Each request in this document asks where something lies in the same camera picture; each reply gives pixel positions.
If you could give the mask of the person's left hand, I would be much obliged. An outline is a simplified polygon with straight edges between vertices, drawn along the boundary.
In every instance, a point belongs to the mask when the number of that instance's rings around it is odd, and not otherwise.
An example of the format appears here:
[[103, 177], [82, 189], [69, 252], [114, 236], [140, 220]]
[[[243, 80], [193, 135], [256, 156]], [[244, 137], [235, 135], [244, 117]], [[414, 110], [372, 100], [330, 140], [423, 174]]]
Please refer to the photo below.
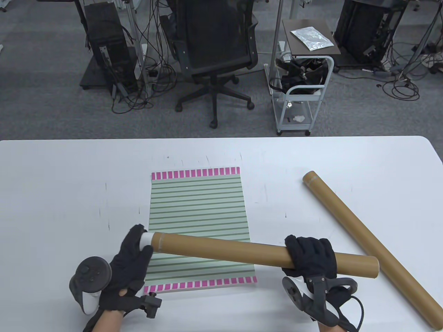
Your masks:
[[137, 292], [144, 285], [147, 268], [153, 255], [152, 246], [140, 249], [142, 234], [146, 233], [142, 224], [133, 226], [124, 238], [120, 251], [110, 262], [112, 277], [101, 291], [99, 313], [104, 311], [131, 312], [142, 308], [142, 299]]

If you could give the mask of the person's right hand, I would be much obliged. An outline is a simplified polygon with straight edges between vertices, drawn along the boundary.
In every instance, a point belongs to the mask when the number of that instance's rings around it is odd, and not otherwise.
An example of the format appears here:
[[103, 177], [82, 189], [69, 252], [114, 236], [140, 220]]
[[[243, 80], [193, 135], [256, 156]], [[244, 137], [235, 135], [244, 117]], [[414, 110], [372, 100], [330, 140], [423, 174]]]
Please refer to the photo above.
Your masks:
[[337, 276], [337, 261], [329, 240], [289, 235], [285, 245], [295, 267], [283, 268], [282, 286], [292, 303], [325, 327], [358, 332], [364, 316], [354, 326], [341, 311], [341, 306], [354, 298], [358, 284], [352, 278]]

